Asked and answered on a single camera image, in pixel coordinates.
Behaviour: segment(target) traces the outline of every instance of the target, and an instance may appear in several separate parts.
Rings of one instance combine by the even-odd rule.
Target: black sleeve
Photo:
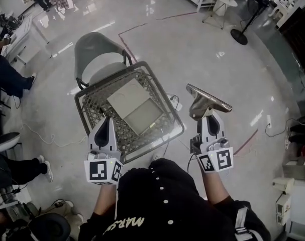
[[[247,201],[234,201],[230,196],[220,203],[214,205],[214,207],[229,217],[233,223],[236,222],[236,216],[238,210],[247,207],[245,227],[258,232],[264,241],[270,241],[271,236],[264,223],[253,212],[251,204]]]
[[[93,213],[91,218],[80,227],[79,241],[91,241],[93,237],[100,237],[114,222],[115,206],[112,206],[105,215]]]

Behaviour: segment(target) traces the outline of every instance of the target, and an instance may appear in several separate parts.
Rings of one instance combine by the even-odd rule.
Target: gray plastic table
[[[107,101],[110,95],[132,79],[136,79],[149,92],[164,112],[163,116],[141,135],[137,135]],[[75,102],[87,135],[103,117],[113,118],[118,149],[122,153],[121,162],[124,164],[170,142],[184,132],[183,123],[167,94],[149,65],[143,61],[80,91],[75,95]]]

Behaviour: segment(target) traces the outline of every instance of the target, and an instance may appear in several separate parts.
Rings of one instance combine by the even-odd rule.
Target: power outlet
[[[269,129],[271,129],[272,128],[272,120],[271,120],[271,115],[267,115],[266,116],[266,119],[267,119],[267,127],[269,128]]]

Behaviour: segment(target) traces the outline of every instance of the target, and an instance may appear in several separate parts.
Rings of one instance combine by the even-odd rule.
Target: glossy gray floor
[[[186,0],[69,2],[67,10],[52,8],[49,13],[39,7],[31,10],[36,24],[50,40],[47,47],[53,58],[47,59],[42,51],[31,49],[32,44],[23,51],[22,57],[31,60],[23,68],[17,63],[16,68],[25,76],[36,71],[38,77],[32,90],[26,92],[20,108],[8,112],[5,126],[7,131],[22,133],[23,150],[16,149],[17,159],[42,154],[52,164],[53,183],[40,176],[28,185],[34,203],[46,207],[62,198],[73,201],[75,209],[85,218],[92,213],[99,186],[85,180],[86,140],[66,147],[48,145],[26,125],[46,142],[55,134],[59,145],[78,142],[85,136],[74,102],[78,91],[74,79],[74,44],[82,35],[100,31],[124,46],[121,37],[136,60],[148,62],[166,92],[180,97],[183,107],[179,116],[186,130],[170,143],[165,157],[183,169],[186,170],[190,157],[189,139],[196,135],[196,123],[188,113],[193,98],[185,90],[186,84],[191,83],[233,106],[231,113],[221,113],[221,117],[231,145],[238,153],[234,168],[222,173],[222,179],[234,199],[251,202],[275,238],[281,231],[275,223],[275,202],[280,192],[271,183],[281,174],[286,151],[284,135],[270,139],[264,130],[267,117],[272,122],[272,128],[267,130],[270,134],[283,130],[285,121],[298,115],[298,107],[286,78],[260,39],[249,32],[247,46],[236,43],[230,36],[236,18],[231,11],[221,30],[201,22],[207,12],[188,14],[196,8]],[[89,79],[115,58],[105,55],[95,59],[86,70],[85,78]],[[128,164],[124,171],[147,167],[150,160],[151,155],[146,155]],[[196,160],[190,164],[189,172],[200,195],[205,197]]]

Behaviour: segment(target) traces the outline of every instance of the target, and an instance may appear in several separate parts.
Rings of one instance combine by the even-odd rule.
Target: white marker cube
[[[221,148],[215,151],[209,151],[197,158],[205,173],[228,170],[234,166],[233,148]]]
[[[84,161],[86,180],[98,185],[117,184],[122,166],[116,158]]]

